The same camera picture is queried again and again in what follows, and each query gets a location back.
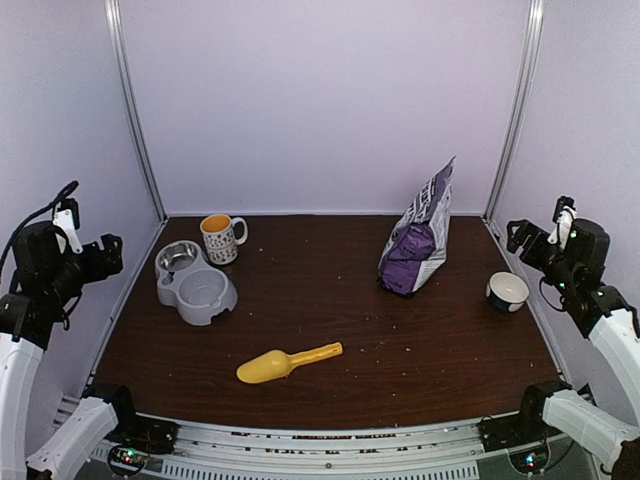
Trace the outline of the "grey double pet feeder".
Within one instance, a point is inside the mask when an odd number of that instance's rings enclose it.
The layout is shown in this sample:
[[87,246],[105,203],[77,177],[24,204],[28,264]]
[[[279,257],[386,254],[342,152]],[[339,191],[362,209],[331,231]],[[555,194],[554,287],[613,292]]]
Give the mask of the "grey double pet feeder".
[[205,260],[190,240],[172,242],[154,261],[156,291],[162,305],[173,307],[192,326],[208,326],[214,317],[232,312],[238,293],[227,275]]

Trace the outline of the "yellow plastic scoop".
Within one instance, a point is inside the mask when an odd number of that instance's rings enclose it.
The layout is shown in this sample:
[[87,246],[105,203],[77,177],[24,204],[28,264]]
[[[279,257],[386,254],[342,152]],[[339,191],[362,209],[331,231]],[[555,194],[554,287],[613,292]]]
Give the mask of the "yellow plastic scoop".
[[239,366],[236,376],[246,384],[261,384],[288,377],[296,368],[328,360],[342,353],[343,346],[340,342],[295,354],[271,350]]

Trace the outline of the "patterned mug yellow inside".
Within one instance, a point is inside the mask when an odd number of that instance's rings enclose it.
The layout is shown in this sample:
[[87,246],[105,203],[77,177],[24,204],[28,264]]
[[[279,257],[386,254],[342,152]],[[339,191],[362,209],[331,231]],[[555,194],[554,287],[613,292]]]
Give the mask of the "patterned mug yellow inside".
[[209,261],[219,266],[233,263],[238,257],[238,247],[243,245],[249,236],[244,218],[232,218],[224,214],[204,218],[200,222],[200,231]]

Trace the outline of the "right aluminium frame post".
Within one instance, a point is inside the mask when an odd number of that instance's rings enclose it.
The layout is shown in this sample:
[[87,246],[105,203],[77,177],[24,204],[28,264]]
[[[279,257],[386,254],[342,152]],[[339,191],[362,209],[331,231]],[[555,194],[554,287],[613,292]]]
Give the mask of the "right aluminium frame post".
[[537,68],[543,34],[545,1],[531,0],[523,38],[523,49],[511,113],[501,149],[498,168],[494,177],[483,219],[491,224],[496,216],[500,199],[507,183],[517,143],[522,131],[528,98]]

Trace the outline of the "aluminium frame post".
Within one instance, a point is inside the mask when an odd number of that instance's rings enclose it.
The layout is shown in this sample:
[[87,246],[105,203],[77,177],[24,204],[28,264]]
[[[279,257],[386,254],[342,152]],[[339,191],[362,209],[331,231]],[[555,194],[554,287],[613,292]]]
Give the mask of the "aluminium frame post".
[[120,88],[124,100],[126,119],[136,155],[140,166],[144,184],[151,198],[155,215],[163,223],[167,220],[167,213],[164,207],[157,180],[155,178],[148,147],[143,132],[141,116],[139,113],[134,84],[131,77],[131,70],[128,61],[124,28],[122,25],[121,6],[117,0],[104,1],[107,27],[111,39],[116,68],[120,81]]
[[491,224],[496,216],[500,199],[507,183],[517,143],[522,131],[528,98],[537,68],[543,34],[545,1],[531,0],[523,38],[523,49],[511,113],[501,149],[498,168],[494,177],[483,219]]

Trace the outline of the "front aluminium rail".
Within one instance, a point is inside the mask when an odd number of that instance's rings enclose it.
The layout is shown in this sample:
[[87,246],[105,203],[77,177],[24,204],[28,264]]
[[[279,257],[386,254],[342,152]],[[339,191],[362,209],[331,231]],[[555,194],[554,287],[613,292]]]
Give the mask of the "front aluminium rail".
[[562,434],[487,451],[478,420],[387,429],[251,429],[181,421],[174,450],[144,455],[166,479],[601,479]]

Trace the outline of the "white and blue bowl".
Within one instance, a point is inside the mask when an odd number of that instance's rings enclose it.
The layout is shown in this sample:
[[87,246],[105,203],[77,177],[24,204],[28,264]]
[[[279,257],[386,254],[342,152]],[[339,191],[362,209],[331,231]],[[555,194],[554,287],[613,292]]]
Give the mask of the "white and blue bowl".
[[527,284],[510,272],[496,272],[486,285],[486,298],[490,306],[500,313],[514,313],[529,298]]

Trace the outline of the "purple pet food bag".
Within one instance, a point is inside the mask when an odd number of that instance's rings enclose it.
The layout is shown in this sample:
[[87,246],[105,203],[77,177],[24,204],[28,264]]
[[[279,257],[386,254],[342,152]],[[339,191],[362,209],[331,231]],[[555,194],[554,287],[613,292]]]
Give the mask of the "purple pet food bag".
[[394,225],[378,263],[383,289],[411,297],[446,262],[454,165],[426,182]]

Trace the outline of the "left aluminium frame post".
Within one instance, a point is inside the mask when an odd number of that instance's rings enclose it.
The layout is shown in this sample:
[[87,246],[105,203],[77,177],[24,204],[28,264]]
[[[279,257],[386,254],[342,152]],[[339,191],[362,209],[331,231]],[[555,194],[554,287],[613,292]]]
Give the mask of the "left aluminium frame post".
[[167,213],[164,207],[157,180],[155,178],[148,147],[143,132],[141,116],[139,113],[134,84],[131,77],[131,70],[128,61],[124,28],[122,25],[121,6],[117,0],[104,1],[107,27],[111,39],[116,68],[120,81],[120,88],[124,100],[126,119],[136,155],[140,166],[144,184],[151,198],[155,215],[163,223],[167,220]]

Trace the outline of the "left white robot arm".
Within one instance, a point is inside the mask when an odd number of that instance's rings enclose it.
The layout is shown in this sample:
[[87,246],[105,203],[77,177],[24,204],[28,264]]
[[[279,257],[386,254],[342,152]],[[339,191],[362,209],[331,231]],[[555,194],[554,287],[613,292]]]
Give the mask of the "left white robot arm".
[[123,268],[122,240],[105,234],[75,250],[71,234],[51,221],[19,226],[3,253],[15,259],[1,298],[1,476],[72,479],[109,434],[123,444],[144,433],[124,385],[88,389],[71,417],[35,453],[26,452],[28,407],[35,375],[55,324],[70,325],[72,299],[89,283]]

